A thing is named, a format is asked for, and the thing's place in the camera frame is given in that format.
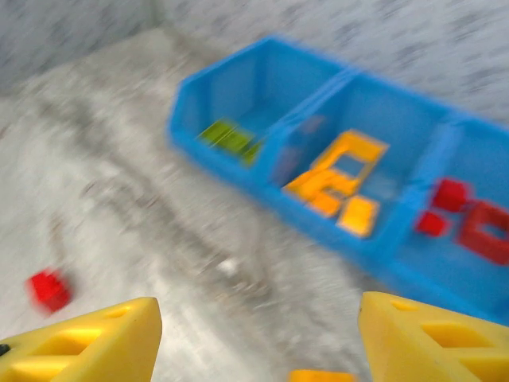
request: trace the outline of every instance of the building block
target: building block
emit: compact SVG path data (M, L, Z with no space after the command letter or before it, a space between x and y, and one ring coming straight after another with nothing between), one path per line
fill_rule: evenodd
M350 155L355 160L363 162L364 167L357 177L337 170L338 182L335 188L346 197L350 197L357 192L367 175L386 152L387 147L385 143L358 131L345 131L317 158L312 168L322 170L333 167L342 155Z
M244 163L248 166L251 166L258 157L261 148L262 142L256 142L254 145L248 147L247 150L242 154Z
M359 329L374 382L509 380L506 326L367 292Z
M253 136L238 130L232 130L229 134L224 135L216 145L225 149L231 154L241 155L249 145Z
M346 372L322 372L317 370L293 370L288 382L356 382L352 374Z
M366 237L371 234L379 210L376 201L355 195L351 197L338 220L338 225L354 235Z
M71 301L69 286L57 271L46 269L32 276L27 287L37 305L49 313L62 309Z
M487 232L499 228L504 238ZM509 264L509 213L485 201L477 201L467 213L457 237L458 243L499 265Z
M332 169L306 171L288 183L285 189L303 201L311 201L320 191L332 188L336 184L336 175L337 172Z
M341 204L342 201L329 194L327 190L319 191L314 199L309 202L312 209L327 217L335 215L340 210Z
M161 340L155 298L136 298L0 341L0 382L150 382Z
M203 140L215 146L217 142L229 135L235 129L235 124L227 119L219 119L207 127L199 136Z
M435 194L432 206L450 212L459 212L466 205L470 194L469 187L461 181L442 179Z
M422 214L415 229L426 235L439 237L447 233L449 227L450 223L444 217L435 212L426 211Z

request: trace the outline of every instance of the red rectangular frame block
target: red rectangular frame block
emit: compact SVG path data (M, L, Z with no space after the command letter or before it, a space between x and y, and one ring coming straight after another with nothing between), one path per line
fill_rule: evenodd
M500 239L483 230L491 225L505 232ZM509 264L509 213L485 201L477 201L461 226L458 243L499 265Z

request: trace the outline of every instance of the gray wall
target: gray wall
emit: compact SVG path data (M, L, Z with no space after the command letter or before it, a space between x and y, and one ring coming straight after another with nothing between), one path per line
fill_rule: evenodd
M142 0L0 0L0 88L150 23Z
M509 0L159 0L223 47L285 33L509 123Z
M509 123L509 0L0 0L0 88L160 19L231 51L268 33Z

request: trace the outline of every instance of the red block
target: red block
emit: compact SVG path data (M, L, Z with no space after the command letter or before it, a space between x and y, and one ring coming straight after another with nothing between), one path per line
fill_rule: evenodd
M27 281L27 286L34 302L50 313L62 309L71 301L68 285L56 271L46 269L37 273Z
M446 178L438 186L432 206L445 211L459 212L467 203L469 195L470 189L466 183Z
M502 230L504 238L484 231L486 225ZM509 213L484 201L477 202L467 214L457 241L493 263L509 264Z
M422 214L415 229L426 235L439 237L447 233L449 225L449 222L442 216L435 212L426 211Z

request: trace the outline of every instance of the white marble floor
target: white marble floor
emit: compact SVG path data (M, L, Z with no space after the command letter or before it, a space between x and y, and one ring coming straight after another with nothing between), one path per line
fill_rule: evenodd
M356 315L375 284L167 147L177 85L204 65L155 29L0 98L0 337L150 295L154 381L370 380ZM24 290L47 266L75 287L49 318Z

